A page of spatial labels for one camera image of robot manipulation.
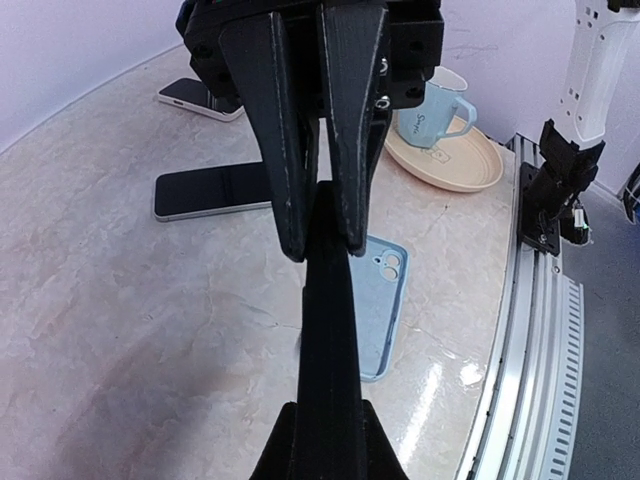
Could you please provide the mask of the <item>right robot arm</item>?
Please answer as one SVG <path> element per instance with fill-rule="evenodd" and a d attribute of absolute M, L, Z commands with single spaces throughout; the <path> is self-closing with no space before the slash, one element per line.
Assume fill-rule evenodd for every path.
<path fill-rule="evenodd" d="M 518 235 L 551 254 L 575 240 L 569 209 L 594 180 L 634 30 L 635 1 L 580 1 L 559 114 L 526 167 Z M 242 103 L 266 164 L 284 254 L 330 238 L 366 249 L 374 171 L 399 109 L 419 105 L 441 59 L 436 1 L 186 1 L 176 28 L 212 95 Z"/>

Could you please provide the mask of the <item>dark phone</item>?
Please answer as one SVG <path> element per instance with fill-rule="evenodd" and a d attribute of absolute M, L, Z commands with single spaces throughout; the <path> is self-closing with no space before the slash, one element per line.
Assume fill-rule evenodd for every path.
<path fill-rule="evenodd" d="M 235 121 L 245 113 L 239 100 L 215 97 L 201 81 L 192 78 L 180 78 L 160 89 L 157 99 L 224 123 Z"/>
<path fill-rule="evenodd" d="M 161 222 L 268 208 L 271 193 L 262 162 L 160 175 L 153 213 Z"/>

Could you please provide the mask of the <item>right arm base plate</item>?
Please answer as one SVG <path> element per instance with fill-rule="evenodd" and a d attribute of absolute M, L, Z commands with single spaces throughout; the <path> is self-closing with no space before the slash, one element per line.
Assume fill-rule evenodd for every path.
<path fill-rule="evenodd" d="M 545 166 L 521 164 L 518 204 L 518 240 L 557 257 L 561 245 L 558 188 Z"/>

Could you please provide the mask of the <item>light blue phone case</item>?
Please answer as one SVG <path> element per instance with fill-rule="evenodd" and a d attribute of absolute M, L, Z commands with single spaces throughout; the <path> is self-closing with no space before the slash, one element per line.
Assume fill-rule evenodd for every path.
<path fill-rule="evenodd" d="M 360 379 L 388 371 L 401 316 L 410 257 L 399 244 L 368 236 L 366 252 L 350 257 Z"/>

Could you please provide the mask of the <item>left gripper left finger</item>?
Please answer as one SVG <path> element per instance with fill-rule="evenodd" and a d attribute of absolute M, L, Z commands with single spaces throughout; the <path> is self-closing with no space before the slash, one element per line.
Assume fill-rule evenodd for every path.
<path fill-rule="evenodd" d="M 280 410 L 249 479 L 303 479 L 303 437 L 304 425 L 299 405 L 287 402 Z"/>

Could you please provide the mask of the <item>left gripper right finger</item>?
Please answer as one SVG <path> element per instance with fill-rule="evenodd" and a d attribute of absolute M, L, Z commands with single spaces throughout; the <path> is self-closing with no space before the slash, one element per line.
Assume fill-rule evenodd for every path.
<path fill-rule="evenodd" d="M 358 479 L 407 480 L 408 477 L 369 400 L 363 400 L 364 447 L 359 452 Z"/>

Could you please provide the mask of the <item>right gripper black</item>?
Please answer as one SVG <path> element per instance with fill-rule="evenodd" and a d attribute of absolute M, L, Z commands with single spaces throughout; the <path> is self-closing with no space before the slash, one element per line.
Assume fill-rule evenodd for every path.
<path fill-rule="evenodd" d="M 366 250 L 371 182 L 381 147 L 380 140 L 369 139 L 388 18 L 385 95 L 395 110 L 424 100 L 425 82 L 441 62 L 444 36 L 439 1 L 319 5 L 182 3 L 190 66 L 213 96 L 231 99 L 239 93 L 267 171 L 280 245 L 294 262 L 304 259 L 306 174 L 288 36 L 302 80 L 316 97 L 323 88 L 336 217 L 355 256 Z"/>

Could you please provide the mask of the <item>black phone case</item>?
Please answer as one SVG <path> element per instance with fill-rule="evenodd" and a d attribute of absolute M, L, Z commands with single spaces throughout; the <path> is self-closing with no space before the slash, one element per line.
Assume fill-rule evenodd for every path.
<path fill-rule="evenodd" d="M 349 254 L 335 213 L 333 184 L 322 181 L 306 246 L 294 479 L 366 477 Z"/>

